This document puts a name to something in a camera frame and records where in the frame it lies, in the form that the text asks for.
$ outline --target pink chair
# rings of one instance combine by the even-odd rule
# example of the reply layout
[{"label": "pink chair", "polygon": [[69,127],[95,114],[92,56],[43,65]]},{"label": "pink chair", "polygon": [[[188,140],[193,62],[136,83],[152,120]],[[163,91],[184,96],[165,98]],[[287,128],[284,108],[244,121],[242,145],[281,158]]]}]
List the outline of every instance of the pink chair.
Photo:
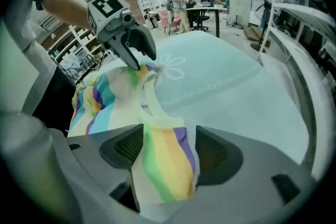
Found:
[{"label": "pink chair", "polygon": [[169,34],[170,35],[170,28],[171,27],[178,27],[180,25],[181,19],[178,17],[178,14],[174,14],[174,20],[171,24],[168,23],[168,12],[166,10],[159,10],[158,11],[159,18],[161,20],[162,26],[164,26],[164,32],[166,33],[166,28],[169,27]]}]

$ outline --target light blue table surface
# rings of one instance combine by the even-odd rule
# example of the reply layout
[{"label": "light blue table surface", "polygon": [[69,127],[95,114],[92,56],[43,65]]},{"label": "light blue table surface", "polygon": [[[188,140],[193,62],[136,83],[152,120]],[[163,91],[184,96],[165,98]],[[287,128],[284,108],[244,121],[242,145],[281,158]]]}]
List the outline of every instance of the light blue table surface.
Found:
[{"label": "light blue table surface", "polygon": [[[196,125],[225,130],[275,146],[301,164],[308,131],[295,104],[255,60],[202,31],[169,37],[156,44],[163,65],[155,92],[163,110],[183,117],[188,136]],[[151,63],[135,53],[140,64]],[[99,73],[125,66],[121,60]]]}]

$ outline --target fan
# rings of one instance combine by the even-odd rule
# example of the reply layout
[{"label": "fan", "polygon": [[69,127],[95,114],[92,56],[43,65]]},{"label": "fan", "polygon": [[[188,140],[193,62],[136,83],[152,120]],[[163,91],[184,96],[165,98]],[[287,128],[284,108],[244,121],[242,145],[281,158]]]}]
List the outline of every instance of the fan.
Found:
[{"label": "fan", "polygon": [[251,43],[251,47],[259,51],[261,48],[261,43],[263,42],[263,37],[265,29],[267,28],[267,23],[269,21],[270,12],[272,9],[272,0],[252,0],[252,10],[256,17],[261,20],[261,27],[263,28],[261,38],[259,43]]}]

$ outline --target striped fabric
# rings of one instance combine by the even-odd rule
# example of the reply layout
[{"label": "striped fabric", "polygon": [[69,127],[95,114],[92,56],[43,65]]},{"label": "striped fabric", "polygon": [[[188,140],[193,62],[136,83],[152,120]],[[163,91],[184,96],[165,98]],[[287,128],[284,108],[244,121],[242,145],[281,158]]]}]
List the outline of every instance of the striped fabric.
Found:
[{"label": "striped fabric", "polygon": [[[150,66],[139,71],[123,67],[77,86],[68,137],[90,135],[142,123],[143,147],[132,167],[136,198],[162,204],[194,194],[195,158],[181,118],[164,113],[154,92],[157,73]],[[152,115],[140,106],[145,95]]]}]

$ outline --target person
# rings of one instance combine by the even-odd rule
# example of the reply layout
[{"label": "person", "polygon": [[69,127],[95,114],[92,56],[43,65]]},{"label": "person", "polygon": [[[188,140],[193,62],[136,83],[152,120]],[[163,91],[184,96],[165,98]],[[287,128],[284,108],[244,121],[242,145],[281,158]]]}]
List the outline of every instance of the person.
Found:
[{"label": "person", "polygon": [[29,22],[32,4],[66,24],[91,29],[83,0],[12,0],[4,14],[5,25],[29,62],[39,75],[23,106],[23,112],[42,120],[47,127],[67,135],[73,114],[71,104],[75,85],[56,66],[47,51],[38,44]]},{"label": "person", "polygon": [[188,20],[188,14],[186,10],[186,4],[189,0],[172,0],[174,11],[178,13],[179,18],[181,19],[180,24],[180,34],[189,32],[190,25]]},{"label": "person", "polygon": [[160,0],[160,9],[165,9],[167,6],[167,0]]}]

